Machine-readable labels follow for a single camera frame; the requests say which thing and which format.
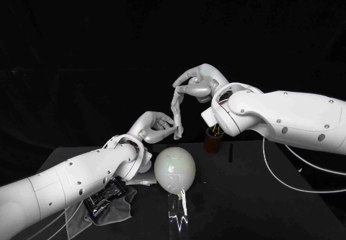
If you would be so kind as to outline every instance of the wire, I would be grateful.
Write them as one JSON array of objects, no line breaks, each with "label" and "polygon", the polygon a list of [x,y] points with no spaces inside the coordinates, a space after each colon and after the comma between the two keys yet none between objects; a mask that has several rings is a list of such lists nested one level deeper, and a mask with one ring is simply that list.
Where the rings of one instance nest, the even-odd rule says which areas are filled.
[{"label": "wire", "polygon": [[56,220],[61,218],[61,216],[65,214],[66,210],[69,208],[65,209],[65,211],[61,213],[61,215],[56,217],[56,219],[26,239],[26,240],[30,240],[33,239],[43,231],[45,229],[56,222]]},{"label": "wire", "polygon": [[310,191],[310,190],[304,190],[304,189],[299,189],[290,185],[287,185],[280,179],[278,177],[275,176],[275,174],[273,173],[273,170],[270,168],[270,165],[267,163],[267,158],[265,158],[265,137],[262,137],[262,157],[264,157],[264,162],[265,162],[265,165],[267,165],[267,168],[268,168],[268,171],[271,173],[271,175],[274,176],[274,178],[291,189],[300,191],[300,192],[306,192],[306,193],[313,193],[313,194],[332,194],[332,193],[340,193],[340,192],[346,192],[346,189],[342,189],[342,190],[335,190],[335,191]]},{"label": "wire", "polygon": [[345,172],[332,171],[332,170],[329,170],[329,169],[324,169],[324,168],[313,165],[309,161],[306,161],[306,160],[296,154],[296,152],[291,150],[291,148],[290,148],[287,145],[286,145],[286,147],[288,148],[290,152],[296,155],[296,157],[297,157],[306,164],[309,164],[312,167],[314,167],[316,169],[319,169],[319,170],[322,170],[322,171],[324,171],[324,172],[329,172],[329,173],[332,173],[332,174],[339,174],[339,175],[346,176],[346,173],[345,173]]},{"label": "wire", "polygon": [[[78,206],[78,208],[77,208],[77,210],[75,210],[75,212],[74,212],[74,215],[72,215],[72,217],[75,216],[75,214],[77,214],[77,212],[78,212],[78,209],[79,209],[79,207],[81,207],[82,203],[84,203],[84,201],[81,201],[81,204],[79,204],[79,206]],[[71,221],[72,217],[69,218],[69,220],[66,221],[66,223],[64,224],[64,226],[61,227],[61,229],[56,231],[56,233],[52,235],[52,237],[51,237],[48,240],[51,240],[51,239],[53,238],[53,236],[58,234],[58,232],[59,232],[59,231],[64,229],[64,227],[65,227],[65,226],[66,226],[66,224],[69,223],[69,221]]]}]

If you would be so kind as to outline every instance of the gray cloth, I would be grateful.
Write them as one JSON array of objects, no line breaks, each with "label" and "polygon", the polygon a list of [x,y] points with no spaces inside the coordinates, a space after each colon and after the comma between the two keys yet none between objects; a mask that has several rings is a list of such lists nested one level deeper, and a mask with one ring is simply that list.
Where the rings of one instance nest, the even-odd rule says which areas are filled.
[{"label": "gray cloth", "polygon": [[72,205],[65,212],[65,221],[71,219],[79,204],[81,207],[66,224],[68,239],[72,239],[92,224],[102,226],[130,219],[133,217],[130,202],[133,201],[136,194],[137,190],[131,186],[127,186],[127,191],[123,193],[123,197],[108,204],[108,208],[102,211],[97,221],[92,219],[84,203],[81,204],[81,202],[78,202]]}]

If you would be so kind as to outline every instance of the white oval object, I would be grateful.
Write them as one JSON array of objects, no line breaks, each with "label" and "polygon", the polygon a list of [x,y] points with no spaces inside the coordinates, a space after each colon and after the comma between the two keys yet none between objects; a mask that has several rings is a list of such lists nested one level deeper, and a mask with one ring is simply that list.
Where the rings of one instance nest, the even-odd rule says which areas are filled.
[{"label": "white oval object", "polygon": [[154,176],[164,190],[176,195],[193,184],[196,165],[193,156],[182,147],[166,148],[154,161]]}]

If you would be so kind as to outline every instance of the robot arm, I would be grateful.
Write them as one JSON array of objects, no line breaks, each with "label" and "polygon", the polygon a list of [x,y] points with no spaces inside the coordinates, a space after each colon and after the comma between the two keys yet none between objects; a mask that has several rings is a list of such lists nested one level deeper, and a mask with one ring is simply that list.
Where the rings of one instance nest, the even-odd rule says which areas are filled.
[{"label": "robot arm", "polygon": [[[273,142],[346,155],[345,101],[301,92],[264,93],[247,84],[225,82],[216,68],[212,73],[209,69],[208,64],[192,68],[173,84],[177,92],[196,96],[200,88],[209,94],[211,107],[202,113],[209,127],[219,124],[232,137],[254,130]],[[190,76],[189,84],[179,86]]]},{"label": "robot arm", "polygon": [[157,143],[173,134],[177,128],[167,123],[175,123],[169,116],[147,111],[128,133],[113,137],[104,148],[0,187],[0,240],[94,195],[114,174],[131,180],[151,158],[141,141]]}]

